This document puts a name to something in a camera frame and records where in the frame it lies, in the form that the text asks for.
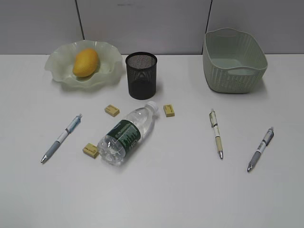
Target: white cap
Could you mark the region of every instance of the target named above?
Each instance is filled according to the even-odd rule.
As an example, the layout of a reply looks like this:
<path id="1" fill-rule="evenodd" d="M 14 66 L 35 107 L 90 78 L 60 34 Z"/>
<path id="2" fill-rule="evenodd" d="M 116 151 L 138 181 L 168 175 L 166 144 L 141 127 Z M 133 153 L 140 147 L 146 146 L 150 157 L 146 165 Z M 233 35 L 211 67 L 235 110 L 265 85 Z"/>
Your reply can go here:
<path id="1" fill-rule="evenodd" d="M 153 109 L 154 113 L 157 113 L 158 106 L 154 101 L 149 101 L 146 105 L 150 106 Z"/>

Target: green plastic basket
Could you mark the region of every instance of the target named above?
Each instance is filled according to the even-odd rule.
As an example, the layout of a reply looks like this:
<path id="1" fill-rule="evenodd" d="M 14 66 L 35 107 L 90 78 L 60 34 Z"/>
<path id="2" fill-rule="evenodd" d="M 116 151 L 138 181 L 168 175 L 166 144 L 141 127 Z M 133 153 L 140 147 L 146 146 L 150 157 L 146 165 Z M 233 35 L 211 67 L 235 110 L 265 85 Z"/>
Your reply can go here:
<path id="1" fill-rule="evenodd" d="M 203 61 L 208 86 L 220 93 L 250 92 L 267 69 L 266 57 L 253 36 L 233 28 L 206 33 Z"/>

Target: ballpoint pen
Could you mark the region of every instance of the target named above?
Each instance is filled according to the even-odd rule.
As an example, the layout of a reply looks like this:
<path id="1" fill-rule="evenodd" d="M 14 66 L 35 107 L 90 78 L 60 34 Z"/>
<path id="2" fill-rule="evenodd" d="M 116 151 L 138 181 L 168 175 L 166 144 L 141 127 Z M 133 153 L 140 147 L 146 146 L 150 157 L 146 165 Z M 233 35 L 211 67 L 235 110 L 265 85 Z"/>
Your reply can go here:
<path id="1" fill-rule="evenodd" d="M 222 141 L 221 141 L 220 135 L 219 135 L 219 126 L 218 126 L 217 117 L 215 116 L 215 111 L 213 109 L 211 109 L 209 118 L 210 118 L 210 122 L 211 122 L 211 127 L 213 128 L 213 131 L 214 131 L 215 143 L 217 145 L 218 155 L 219 155 L 220 159 L 223 159 L 224 158 L 223 146 L 222 146 Z"/>
<path id="2" fill-rule="evenodd" d="M 57 138 L 57 140 L 53 143 L 53 145 L 49 148 L 49 150 L 43 156 L 41 163 L 45 163 L 59 148 L 59 146 L 63 143 L 63 141 L 67 138 L 69 134 L 77 127 L 80 123 L 82 115 L 79 114 L 74 118 L 74 120 L 69 124 L 69 126 L 62 132 L 62 134 Z"/>
<path id="3" fill-rule="evenodd" d="M 270 143 L 271 139 L 274 137 L 274 128 L 271 127 L 268 129 L 266 135 L 264 136 L 262 142 L 258 146 L 255 154 L 253 155 L 251 161 L 248 164 L 247 172 L 250 172 L 256 165 L 257 161 L 259 160 L 261 154 L 263 153 L 264 149 Z"/>

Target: eraser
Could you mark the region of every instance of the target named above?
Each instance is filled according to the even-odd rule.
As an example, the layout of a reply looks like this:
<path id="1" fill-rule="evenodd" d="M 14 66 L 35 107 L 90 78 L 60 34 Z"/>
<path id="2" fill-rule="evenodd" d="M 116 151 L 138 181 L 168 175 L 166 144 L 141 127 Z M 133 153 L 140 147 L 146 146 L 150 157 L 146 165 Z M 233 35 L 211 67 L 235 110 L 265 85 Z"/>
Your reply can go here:
<path id="1" fill-rule="evenodd" d="M 171 104 L 166 104 L 163 106 L 163 110 L 165 111 L 166 117 L 175 116 L 173 107 Z"/>
<path id="2" fill-rule="evenodd" d="M 86 155 L 89 155 L 90 157 L 92 158 L 96 158 L 99 154 L 98 152 L 98 149 L 96 146 L 88 143 L 85 148 L 83 149 L 83 152 L 86 154 Z"/>
<path id="3" fill-rule="evenodd" d="M 109 115 L 115 117 L 119 114 L 119 109 L 114 107 L 113 105 L 109 104 L 105 109 L 105 112 Z"/>

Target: bottle label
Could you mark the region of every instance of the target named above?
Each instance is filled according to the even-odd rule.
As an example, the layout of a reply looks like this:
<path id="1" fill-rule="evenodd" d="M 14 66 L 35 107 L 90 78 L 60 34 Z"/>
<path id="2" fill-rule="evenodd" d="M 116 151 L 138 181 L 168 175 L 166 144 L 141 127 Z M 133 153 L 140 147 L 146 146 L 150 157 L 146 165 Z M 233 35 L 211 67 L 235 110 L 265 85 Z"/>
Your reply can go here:
<path id="1" fill-rule="evenodd" d="M 126 154 L 141 138 L 138 128 L 128 120 L 119 122 L 107 135 L 118 140 L 122 144 Z"/>

